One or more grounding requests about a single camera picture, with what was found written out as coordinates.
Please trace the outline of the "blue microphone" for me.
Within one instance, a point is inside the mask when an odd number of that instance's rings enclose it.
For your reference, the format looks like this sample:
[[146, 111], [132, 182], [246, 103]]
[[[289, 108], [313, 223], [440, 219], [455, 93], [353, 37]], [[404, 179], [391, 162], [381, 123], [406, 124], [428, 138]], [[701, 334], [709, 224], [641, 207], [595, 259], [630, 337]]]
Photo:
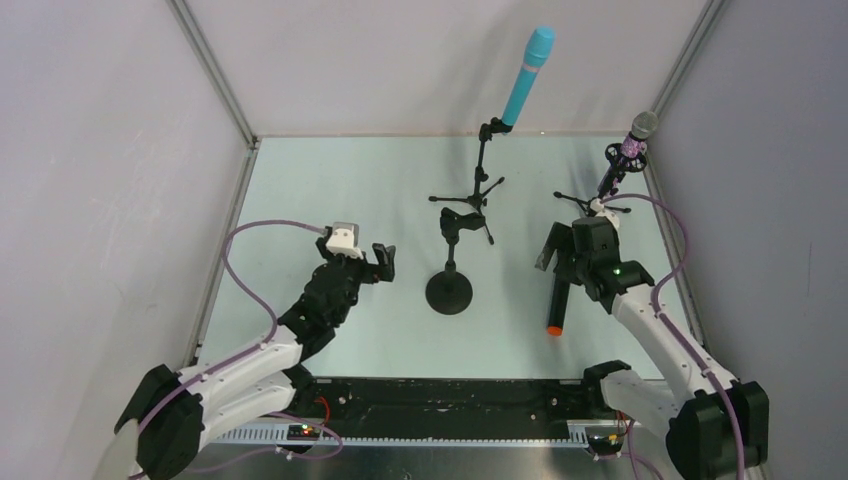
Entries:
[[550, 57], [556, 37], [555, 30], [547, 26], [537, 27], [529, 37], [521, 66], [500, 117], [505, 132], [511, 132], [514, 128], [541, 68]]

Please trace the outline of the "right electronics board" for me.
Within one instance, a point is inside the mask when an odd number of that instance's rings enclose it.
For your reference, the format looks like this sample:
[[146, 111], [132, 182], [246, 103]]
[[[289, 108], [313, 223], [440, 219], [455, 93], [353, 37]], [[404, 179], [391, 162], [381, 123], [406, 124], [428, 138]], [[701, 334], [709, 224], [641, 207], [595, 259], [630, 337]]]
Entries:
[[590, 455], [599, 459], [620, 458], [626, 438], [626, 433], [590, 435], [587, 441], [587, 451]]

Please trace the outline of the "purple glitter microphone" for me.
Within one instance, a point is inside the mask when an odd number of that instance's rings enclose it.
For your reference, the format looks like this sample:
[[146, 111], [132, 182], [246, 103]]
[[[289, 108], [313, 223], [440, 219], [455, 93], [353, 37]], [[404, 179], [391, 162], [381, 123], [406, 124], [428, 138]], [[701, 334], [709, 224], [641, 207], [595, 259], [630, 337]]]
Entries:
[[630, 131], [619, 143], [630, 138], [631, 140], [644, 141], [647, 144], [648, 138], [656, 132], [658, 126], [659, 118], [656, 113], [653, 111], [643, 111], [633, 119]]

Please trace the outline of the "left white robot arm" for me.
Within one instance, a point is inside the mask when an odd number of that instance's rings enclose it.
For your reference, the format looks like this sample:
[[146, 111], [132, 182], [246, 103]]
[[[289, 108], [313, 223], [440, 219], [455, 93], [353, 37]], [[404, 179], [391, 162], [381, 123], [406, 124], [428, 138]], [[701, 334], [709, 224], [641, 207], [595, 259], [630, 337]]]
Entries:
[[369, 262], [348, 230], [317, 240], [324, 262], [267, 334], [214, 363], [148, 370], [115, 427], [138, 424], [127, 479], [172, 479], [221, 434], [289, 407], [312, 377], [305, 360], [326, 347], [364, 284], [393, 281], [396, 248], [376, 243]]

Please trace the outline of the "round base microphone stand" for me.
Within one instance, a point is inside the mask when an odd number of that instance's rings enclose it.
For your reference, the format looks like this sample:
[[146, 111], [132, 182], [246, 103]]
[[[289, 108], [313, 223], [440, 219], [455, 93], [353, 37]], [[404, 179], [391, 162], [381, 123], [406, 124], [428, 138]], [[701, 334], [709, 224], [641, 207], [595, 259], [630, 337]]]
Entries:
[[476, 231], [485, 226], [480, 213], [460, 215], [447, 207], [441, 210], [440, 230], [448, 245], [448, 256], [444, 269], [434, 274], [427, 282], [425, 297], [428, 305], [442, 315], [456, 315], [468, 308], [473, 299], [473, 287], [469, 279], [457, 270], [455, 247], [460, 240], [460, 231]]

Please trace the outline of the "left electronics board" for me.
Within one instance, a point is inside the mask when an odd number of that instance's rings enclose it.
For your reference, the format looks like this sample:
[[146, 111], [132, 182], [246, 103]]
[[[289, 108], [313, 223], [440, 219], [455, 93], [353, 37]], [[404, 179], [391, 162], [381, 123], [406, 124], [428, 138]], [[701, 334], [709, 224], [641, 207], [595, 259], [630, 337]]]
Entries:
[[315, 428], [307, 424], [290, 424], [286, 432], [286, 440], [293, 441], [317, 441], [322, 437], [320, 428]]

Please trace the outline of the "small tripod clip stand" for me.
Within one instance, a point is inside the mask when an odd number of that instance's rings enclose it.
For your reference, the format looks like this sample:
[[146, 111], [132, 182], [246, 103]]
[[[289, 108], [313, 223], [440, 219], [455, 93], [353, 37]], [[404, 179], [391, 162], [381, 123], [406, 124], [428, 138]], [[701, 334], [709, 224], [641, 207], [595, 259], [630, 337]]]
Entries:
[[480, 126], [478, 132], [478, 140], [479, 140], [479, 150], [478, 150], [478, 159], [477, 164], [474, 169], [474, 189], [473, 192], [467, 197], [439, 197], [431, 195], [428, 197], [430, 202], [458, 202], [469, 205], [475, 213], [479, 214], [483, 218], [483, 229], [485, 231], [487, 240], [490, 245], [495, 244], [495, 239], [491, 234], [491, 231], [487, 224], [486, 216], [483, 212], [483, 209], [488, 204], [487, 196], [494, 190], [497, 186], [501, 185], [504, 181], [504, 177], [500, 177], [497, 181], [495, 181], [492, 185], [487, 187], [485, 190], [482, 189], [483, 183], [489, 180], [489, 175], [486, 172], [483, 163], [485, 156], [485, 147], [486, 144], [493, 139], [495, 134], [508, 134], [512, 131], [512, 126], [505, 124], [500, 118], [493, 117], [489, 122], [483, 123]]

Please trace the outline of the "electronics board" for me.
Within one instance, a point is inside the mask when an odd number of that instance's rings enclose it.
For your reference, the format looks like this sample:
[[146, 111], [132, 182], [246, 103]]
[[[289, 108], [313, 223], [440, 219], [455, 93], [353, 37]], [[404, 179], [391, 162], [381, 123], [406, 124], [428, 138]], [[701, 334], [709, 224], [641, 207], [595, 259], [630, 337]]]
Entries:
[[587, 451], [590, 455], [599, 459], [620, 458], [626, 438], [626, 433], [590, 435], [587, 441]]
[[315, 428], [307, 424], [290, 424], [286, 432], [286, 440], [293, 441], [317, 441], [322, 437], [320, 428]]

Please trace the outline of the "tripod shock mount stand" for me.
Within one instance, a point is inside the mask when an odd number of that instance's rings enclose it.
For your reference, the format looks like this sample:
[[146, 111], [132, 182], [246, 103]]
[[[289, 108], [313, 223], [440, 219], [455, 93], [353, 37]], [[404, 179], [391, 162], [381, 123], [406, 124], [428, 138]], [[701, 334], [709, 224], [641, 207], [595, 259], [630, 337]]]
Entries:
[[608, 168], [598, 185], [595, 197], [590, 200], [583, 200], [559, 191], [555, 191], [553, 196], [557, 199], [572, 201], [578, 205], [584, 214], [594, 216], [595, 213], [590, 208], [593, 201], [600, 202], [608, 197], [615, 196], [628, 173], [641, 173], [646, 169], [648, 165], [646, 151], [647, 144], [644, 141], [627, 138], [622, 143], [611, 143], [606, 147], [604, 153]]

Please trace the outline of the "black microphone orange end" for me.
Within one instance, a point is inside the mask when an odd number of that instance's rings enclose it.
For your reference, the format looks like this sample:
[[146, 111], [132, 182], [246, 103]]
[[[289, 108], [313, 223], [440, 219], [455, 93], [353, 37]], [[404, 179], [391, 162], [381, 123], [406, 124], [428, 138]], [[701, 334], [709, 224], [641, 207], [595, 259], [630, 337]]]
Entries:
[[563, 334], [570, 286], [567, 280], [554, 279], [546, 326], [547, 333], [551, 336], [559, 337]]

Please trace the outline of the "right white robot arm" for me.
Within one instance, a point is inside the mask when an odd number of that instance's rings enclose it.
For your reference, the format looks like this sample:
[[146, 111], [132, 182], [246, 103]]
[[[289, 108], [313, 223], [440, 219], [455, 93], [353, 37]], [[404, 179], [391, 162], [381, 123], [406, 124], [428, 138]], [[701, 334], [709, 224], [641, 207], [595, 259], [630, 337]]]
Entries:
[[639, 262], [622, 260], [619, 245], [604, 217], [552, 224], [536, 260], [537, 269], [554, 269], [548, 333], [562, 334], [570, 289], [583, 288], [638, 341], [668, 386], [653, 387], [624, 362], [608, 361], [584, 371], [594, 403], [662, 439], [683, 478], [742, 477], [768, 459], [767, 393], [755, 381], [741, 382], [680, 329], [654, 279]]

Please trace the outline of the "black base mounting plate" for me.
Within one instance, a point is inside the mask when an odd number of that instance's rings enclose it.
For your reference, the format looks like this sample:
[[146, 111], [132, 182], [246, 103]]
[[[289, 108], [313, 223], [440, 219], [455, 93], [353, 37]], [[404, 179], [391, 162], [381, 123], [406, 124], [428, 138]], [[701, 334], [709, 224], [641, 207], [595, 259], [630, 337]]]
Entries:
[[344, 437], [567, 438], [579, 420], [612, 420], [581, 382], [318, 378], [287, 413], [326, 420]]

